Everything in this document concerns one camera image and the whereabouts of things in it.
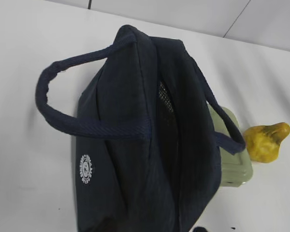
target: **white surface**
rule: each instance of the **white surface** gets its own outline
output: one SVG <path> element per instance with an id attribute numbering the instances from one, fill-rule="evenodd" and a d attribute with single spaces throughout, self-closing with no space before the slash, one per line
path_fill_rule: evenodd
<path id="1" fill-rule="evenodd" d="M 86 9 L 88 8 L 88 4 L 89 4 L 89 0 L 47 0 L 47 1 L 58 2 L 58 3 L 67 4 L 70 6 L 77 6 L 77 7 L 86 8 Z"/>
<path id="2" fill-rule="evenodd" d="M 71 137 L 38 113 L 35 85 L 53 61 L 108 46 L 127 23 L 183 40 L 242 129 L 290 124 L 290 52 L 48 1 L 0 0 L 0 232 L 76 231 Z M 61 73 L 50 85 L 50 104 L 72 115 L 101 65 Z M 240 188 L 221 188 L 198 224 L 211 232 L 290 232 L 290 135 L 277 161 L 254 164 Z"/>
<path id="3" fill-rule="evenodd" d="M 91 9 L 224 36 L 248 0 L 94 0 Z"/>
<path id="4" fill-rule="evenodd" d="M 290 51 L 290 0 L 252 0 L 226 38 Z"/>

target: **dark fabric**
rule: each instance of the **dark fabric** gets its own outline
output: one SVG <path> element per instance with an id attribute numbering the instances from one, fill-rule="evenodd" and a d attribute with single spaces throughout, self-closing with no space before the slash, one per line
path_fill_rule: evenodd
<path id="1" fill-rule="evenodd" d="M 77 118 L 47 105 L 58 72 L 104 57 Z M 206 101 L 231 138 L 215 133 Z M 245 148 L 183 43 L 132 26 L 123 26 L 109 48 L 44 70 L 36 102 L 51 126 L 77 135 L 80 232 L 188 232 L 220 185 L 218 146 Z"/>
<path id="2" fill-rule="evenodd" d="M 193 229 L 193 232 L 208 232 L 204 227 L 196 227 Z"/>

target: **green plastic container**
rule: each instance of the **green plastic container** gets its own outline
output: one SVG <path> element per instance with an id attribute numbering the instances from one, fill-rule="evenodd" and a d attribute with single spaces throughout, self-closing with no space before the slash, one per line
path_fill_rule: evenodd
<path id="1" fill-rule="evenodd" d="M 223 110 L 239 128 L 234 114 L 225 107 L 223 107 Z M 214 123 L 215 131 L 230 136 L 223 120 L 211 106 L 209 106 L 209 111 Z M 223 148 L 220 148 L 220 154 L 222 168 L 221 186 L 239 187 L 252 178 L 253 170 L 247 149 L 243 152 L 232 155 Z"/>

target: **white table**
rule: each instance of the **white table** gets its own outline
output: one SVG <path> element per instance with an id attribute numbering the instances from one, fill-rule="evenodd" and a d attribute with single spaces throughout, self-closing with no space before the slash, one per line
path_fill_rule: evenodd
<path id="1" fill-rule="evenodd" d="M 0 0 L 0 232 L 75 232 L 71 137 L 38 113 L 34 91 L 55 60 L 110 45 L 120 26 L 181 39 L 242 129 L 290 124 L 290 52 L 42 0 Z M 61 73 L 50 104 L 70 115 L 103 61 Z M 271 164 L 221 188 L 198 225 L 212 232 L 290 232 L 290 136 Z"/>

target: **mesh lining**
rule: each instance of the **mesh lining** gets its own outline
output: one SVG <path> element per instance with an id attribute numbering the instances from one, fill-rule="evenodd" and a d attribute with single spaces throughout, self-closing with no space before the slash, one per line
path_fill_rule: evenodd
<path id="1" fill-rule="evenodd" d="M 160 87 L 159 87 L 159 99 L 164 103 L 164 105 L 168 108 L 168 110 L 171 113 L 174 112 L 174 109 L 171 104 L 171 100 L 168 96 L 168 92 L 162 82 L 160 82 Z"/>
<path id="2" fill-rule="evenodd" d="M 179 177 L 181 156 L 179 153 L 179 136 L 174 107 L 167 87 L 160 82 L 157 101 L 157 128 L 159 137 L 160 157 L 164 172 L 169 180 L 173 199 L 178 214 Z M 176 221 L 174 231 L 179 231 L 179 222 Z"/>

